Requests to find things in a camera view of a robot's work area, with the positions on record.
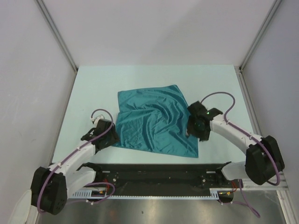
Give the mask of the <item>teal satin napkin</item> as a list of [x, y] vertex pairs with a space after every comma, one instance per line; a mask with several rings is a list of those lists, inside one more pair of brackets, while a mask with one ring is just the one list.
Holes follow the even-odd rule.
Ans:
[[188, 104], [177, 85], [118, 92], [115, 147], [189, 158], [198, 140], [186, 135]]

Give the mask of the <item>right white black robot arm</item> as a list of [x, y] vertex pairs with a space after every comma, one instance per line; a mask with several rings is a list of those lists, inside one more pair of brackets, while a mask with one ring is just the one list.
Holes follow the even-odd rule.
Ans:
[[270, 135], [262, 137], [249, 133], [231, 123], [226, 115], [216, 108], [206, 109], [199, 101], [187, 110], [190, 115], [187, 123], [187, 136], [199, 141], [208, 141], [214, 132], [238, 147], [246, 156], [242, 162], [227, 162], [216, 174], [215, 181], [220, 187], [227, 187], [232, 180], [249, 178], [257, 185], [269, 182], [285, 168], [276, 139]]

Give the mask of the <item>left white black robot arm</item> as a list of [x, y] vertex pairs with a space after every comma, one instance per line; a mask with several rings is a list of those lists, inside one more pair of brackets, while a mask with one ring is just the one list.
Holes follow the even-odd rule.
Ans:
[[112, 121], [95, 119], [93, 123], [94, 127], [81, 137], [74, 152], [62, 161], [35, 171], [31, 183], [31, 205], [56, 215], [64, 208], [67, 199], [81, 188], [107, 183], [102, 168], [88, 160], [120, 139]]

